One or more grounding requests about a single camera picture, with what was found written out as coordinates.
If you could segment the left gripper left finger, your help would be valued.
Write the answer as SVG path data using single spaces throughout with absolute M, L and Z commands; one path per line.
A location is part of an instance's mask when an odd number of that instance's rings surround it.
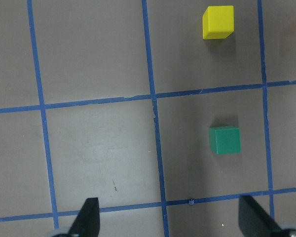
M 97 197 L 87 198 L 71 225 L 69 237 L 97 237 L 100 232 L 100 209 Z

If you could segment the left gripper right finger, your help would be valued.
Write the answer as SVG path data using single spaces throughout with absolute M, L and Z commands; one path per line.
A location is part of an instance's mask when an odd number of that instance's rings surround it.
M 282 228 L 252 196 L 240 196 L 238 225 L 245 237 L 274 237 Z

